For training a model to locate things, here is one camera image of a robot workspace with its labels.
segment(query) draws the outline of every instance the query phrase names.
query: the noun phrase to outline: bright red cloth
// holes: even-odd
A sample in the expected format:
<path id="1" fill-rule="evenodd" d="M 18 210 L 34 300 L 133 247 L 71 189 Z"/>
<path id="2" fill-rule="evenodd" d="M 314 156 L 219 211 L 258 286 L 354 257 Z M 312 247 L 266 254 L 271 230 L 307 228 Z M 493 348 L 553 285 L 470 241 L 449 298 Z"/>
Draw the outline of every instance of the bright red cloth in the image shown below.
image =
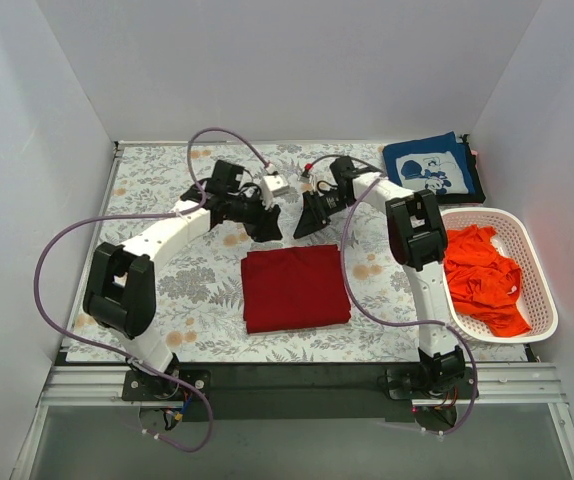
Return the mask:
<path id="1" fill-rule="evenodd" d="M 448 230 L 445 274 L 457 312 L 485 322 L 497 337 L 514 337 L 531 330 L 516 308 L 522 272 L 496 251 L 494 235 L 493 227 L 477 225 Z"/>
<path id="2" fill-rule="evenodd" d="M 249 252 L 241 273 L 248 333 L 323 327 L 351 317 L 335 245 Z"/>

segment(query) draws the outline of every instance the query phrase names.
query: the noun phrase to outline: basket rim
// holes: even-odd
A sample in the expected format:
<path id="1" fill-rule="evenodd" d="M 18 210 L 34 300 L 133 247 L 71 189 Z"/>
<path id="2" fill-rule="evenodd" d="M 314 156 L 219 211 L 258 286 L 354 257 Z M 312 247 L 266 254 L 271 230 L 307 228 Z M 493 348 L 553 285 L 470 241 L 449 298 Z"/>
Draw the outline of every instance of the basket rim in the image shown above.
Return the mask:
<path id="1" fill-rule="evenodd" d="M 449 292 L 449 285 L 447 283 L 447 277 L 443 271 L 443 277 L 444 277 L 443 286 L 445 288 L 445 294 L 447 295 L 447 303 L 449 304 L 449 310 L 450 310 L 450 315 L 452 317 L 452 321 L 465 334 L 469 335 L 470 337 L 474 338 L 475 340 L 480 340 L 480 341 L 484 341 L 484 342 L 488 342 L 488 343 L 501 343 L 501 344 L 531 343 L 531 342 L 540 342 L 542 340 L 546 340 L 547 338 L 551 337 L 558 328 L 558 310 L 556 309 L 556 305 L 554 304 L 554 300 L 553 300 L 553 297 L 551 295 L 551 291 L 549 289 L 549 283 L 547 282 L 547 278 L 545 277 L 545 273 L 543 272 L 542 266 L 540 264 L 540 259 L 538 258 L 538 255 L 536 254 L 536 249 L 534 248 L 534 245 L 531 241 L 531 238 L 529 237 L 529 233 L 527 232 L 527 229 L 525 228 L 525 225 L 523 224 L 523 222 L 521 222 L 520 219 L 518 219 L 518 217 L 516 217 L 515 215 L 513 215 L 509 212 L 506 212 L 505 210 L 501 210 L 499 208 L 489 208 L 489 207 L 453 208 L 453 209 L 448 209 L 448 210 L 443 211 L 442 216 L 446 217 L 449 215 L 456 215 L 456 214 L 467 213 L 467 212 L 496 213 L 496 214 L 499 214 L 500 216 L 504 216 L 504 217 L 512 220 L 522 230 L 524 237 L 527 240 L 526 247 L 532 256 L 532 259 L 534 261 L 534 265 L 536 267 L 538 275 L 540 276 L 540 278 L 543 282 L 543 288 L 542 288 L 543 292 L 542 293 L 544 293 L 546 301 L 549 303 L 549 306 L 551 307 L 552 319 L 551 319 L 551 325 L 549 326 L 549 328 L 546 331 L 539 333 L 539 334 L 536 334 L 536 335 L 531 335 L 530 333 L 525 333 L 523 335 L 519 335 L 516 337 L 496 337 L 493 335 L 481 335 L 477 332 L 474 332 L 466 324 L 461 322 L 458 314 L 456 313 L 456 310 L 454 308 L 454 303 L 451 300 L 451 294 Z"/>

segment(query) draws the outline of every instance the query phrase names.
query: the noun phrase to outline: dark red cloth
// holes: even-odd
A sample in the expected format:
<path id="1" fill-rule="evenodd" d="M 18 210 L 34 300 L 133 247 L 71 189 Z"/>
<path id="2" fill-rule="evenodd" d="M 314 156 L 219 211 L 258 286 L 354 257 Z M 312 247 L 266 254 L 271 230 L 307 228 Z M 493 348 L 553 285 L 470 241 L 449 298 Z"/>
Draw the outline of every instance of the dark red cloth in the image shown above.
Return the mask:
<path id="1" fill-rule="evenodd" d="M 241 273 L 248 333 L 324 327 L 351 317 L 335 245 L 249 252 Z"/>

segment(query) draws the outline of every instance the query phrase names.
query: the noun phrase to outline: floral tablecloth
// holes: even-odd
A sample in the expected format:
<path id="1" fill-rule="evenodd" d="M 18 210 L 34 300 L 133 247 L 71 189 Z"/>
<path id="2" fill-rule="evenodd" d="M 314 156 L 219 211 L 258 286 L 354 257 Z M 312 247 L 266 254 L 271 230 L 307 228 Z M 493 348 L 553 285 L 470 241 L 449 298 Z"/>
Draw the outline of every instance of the floral tablecloth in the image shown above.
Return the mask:
<path id="1" fill-rule="evenodd" d="M 242 225 L 225 222 L 193 242 L 163 270 L 156 272 L 157 312 L 154 328 L 183 362 L 390 362 L 417 361 L 417 328 L 388 328 L 352 308 L 341 326 L 271 334 L 248 335 L 242 318 L 240 261 L 249 251 L 289 246 L 338 244 L 346 211 L 334 216 L 325 230 L 301 240 L 292 238 L 302 211 L 299 183 L 303 166 L 328 153 L 345 153 L 383 166 L 382 144 L 271 144 L 260 152 L 284 174 L 291 191 L 278 199 L 282 209 L 280 242 L 253 243 Z M 245 165 L 253 175 L 261 164 L 246 147 L 201 145 L 192 151 L 198 177 L 211 173 L 213 162 L 224 159 Z M 107 214 L 163 212 L 171 208 L 191 180 L 184 146 L 128 146 L 114 178 Z M 332 180 L 322 162 L 319 179 Z M 147 221 L 111 221 L 102 225 L 100 241 L 120 243 L 140 233 Z M 394 261 L 384 216 L 359 206 L 347 251 L 347 268 L 362 304 L 380 318 L 411 321 L 415 310 L 411 290 Z M 108 330 L 82 312 L 74 321 L 78 335 L 118 345 Z M 524 361 L 522 345 L 472 344 L 482 361 Z M 119 360 L 112 353 L 72 342 L 68 361 Z"/>

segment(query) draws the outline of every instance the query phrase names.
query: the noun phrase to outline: gray floor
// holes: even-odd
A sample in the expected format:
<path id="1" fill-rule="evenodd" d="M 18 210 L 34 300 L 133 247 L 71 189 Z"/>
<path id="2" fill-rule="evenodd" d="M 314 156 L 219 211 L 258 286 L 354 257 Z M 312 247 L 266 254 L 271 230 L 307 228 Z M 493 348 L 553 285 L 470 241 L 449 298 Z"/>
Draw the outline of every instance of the gray floor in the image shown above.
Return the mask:
<path id="1" fill-rule="evenodd" d="M 131 407 L 51 407 L 33 479 L 566 479 L 546 405 L 478 405 L 439 442 L 380 420 L 221 421 L 185 455 L 141 436 Z M 199 440 L 204 424 L 173 436 Z"/>

